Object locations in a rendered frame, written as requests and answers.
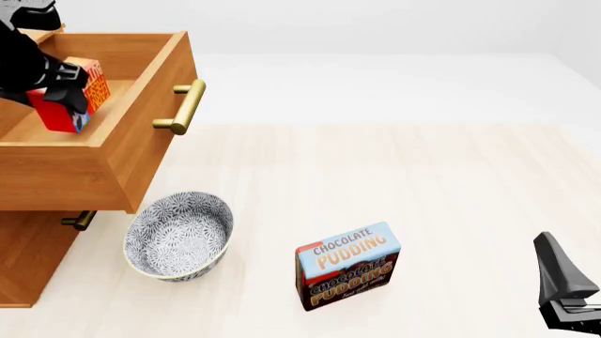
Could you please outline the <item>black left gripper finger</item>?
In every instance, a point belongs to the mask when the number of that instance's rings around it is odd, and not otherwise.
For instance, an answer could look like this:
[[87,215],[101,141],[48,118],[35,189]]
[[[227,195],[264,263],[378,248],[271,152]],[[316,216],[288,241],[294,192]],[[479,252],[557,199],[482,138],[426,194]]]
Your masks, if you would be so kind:
[[43,99],[60,103],[62,106],[84,115],[88,109],[88,100],[84,93],[85,85],[86,81],[50,83],[46,88]]

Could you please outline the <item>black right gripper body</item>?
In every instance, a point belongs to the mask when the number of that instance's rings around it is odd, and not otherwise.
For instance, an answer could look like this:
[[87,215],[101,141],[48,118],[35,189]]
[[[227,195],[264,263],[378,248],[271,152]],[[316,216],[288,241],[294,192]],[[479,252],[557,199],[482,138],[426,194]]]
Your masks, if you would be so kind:
[[539,296],[539,311],[551,330],[601,335],[601,304],[589,304],[589,295],[552,300]]

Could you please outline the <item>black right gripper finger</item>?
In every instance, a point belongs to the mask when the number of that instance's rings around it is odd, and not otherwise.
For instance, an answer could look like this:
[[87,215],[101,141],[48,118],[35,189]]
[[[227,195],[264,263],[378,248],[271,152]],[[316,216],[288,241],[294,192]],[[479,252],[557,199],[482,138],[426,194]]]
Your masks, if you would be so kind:
[[533,244],[539,268],[540,306],[551,300],[584,300],[600,291],[599,286],[576,267],[549,232],[540,233]]

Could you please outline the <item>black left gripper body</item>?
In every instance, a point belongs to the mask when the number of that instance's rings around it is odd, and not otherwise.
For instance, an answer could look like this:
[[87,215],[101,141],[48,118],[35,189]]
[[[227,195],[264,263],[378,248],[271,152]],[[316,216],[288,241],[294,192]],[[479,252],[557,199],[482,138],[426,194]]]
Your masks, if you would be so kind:
[[83,67],[55,58],[45,58],[45,86],[73,86],[84,89],[89,75]]

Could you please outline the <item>red butter box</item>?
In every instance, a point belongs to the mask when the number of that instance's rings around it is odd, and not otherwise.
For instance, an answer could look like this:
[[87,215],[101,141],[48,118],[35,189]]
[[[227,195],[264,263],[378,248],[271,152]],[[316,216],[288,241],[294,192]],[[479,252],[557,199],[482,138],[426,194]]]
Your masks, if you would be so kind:
[[88,100],[88,109],[84,115],[78,114],[62,106],[60,103],[44,100],[43,96],[47,86],[26,92],[26,97],[38,113],[46,129],[50,131],[78,133],[82,131],[102,104],[110,98],[111,92],[100,61],[89,58],[69,57],[64,62],[83,67],[89,75],[84,88],[85,97]]

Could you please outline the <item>wooden drawer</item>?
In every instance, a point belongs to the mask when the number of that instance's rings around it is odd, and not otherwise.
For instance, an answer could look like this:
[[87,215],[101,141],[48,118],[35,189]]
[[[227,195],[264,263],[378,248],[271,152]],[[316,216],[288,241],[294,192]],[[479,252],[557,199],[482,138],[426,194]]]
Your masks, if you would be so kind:
[[39,47],[99,61],[110,96],[76,134],[0,100],[0,210],[134,213],[206,88],[188,34],[54,33]]

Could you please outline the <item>wooden cabinet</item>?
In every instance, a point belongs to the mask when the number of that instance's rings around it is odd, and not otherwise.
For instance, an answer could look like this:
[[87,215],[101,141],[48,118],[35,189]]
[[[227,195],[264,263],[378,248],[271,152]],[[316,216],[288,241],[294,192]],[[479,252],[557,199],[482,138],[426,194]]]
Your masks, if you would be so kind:
[[78,231],[77,217],[104,180],[85,146],[2,141],[33,109],[0,98],[0,308],[33,306]]

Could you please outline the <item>blue-white patterned bowl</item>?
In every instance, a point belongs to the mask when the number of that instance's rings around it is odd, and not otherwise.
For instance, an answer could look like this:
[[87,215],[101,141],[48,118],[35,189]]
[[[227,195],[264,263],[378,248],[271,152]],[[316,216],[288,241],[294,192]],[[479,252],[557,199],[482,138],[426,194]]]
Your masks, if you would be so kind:
[[200,278],[225,256],[234,228],[230,207],[205,192],[178,192],[135,216],[123,240],[127,263],[149,278],[180,283]]

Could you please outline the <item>chocolate pudding box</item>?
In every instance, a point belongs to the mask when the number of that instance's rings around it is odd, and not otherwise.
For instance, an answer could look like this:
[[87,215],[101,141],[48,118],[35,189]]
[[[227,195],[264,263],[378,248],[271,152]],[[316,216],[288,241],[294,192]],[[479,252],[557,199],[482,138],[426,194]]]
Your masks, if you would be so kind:
[[303,309],[311,312],[388,284],[400,251],[385,222],[298,247],[296,289]]

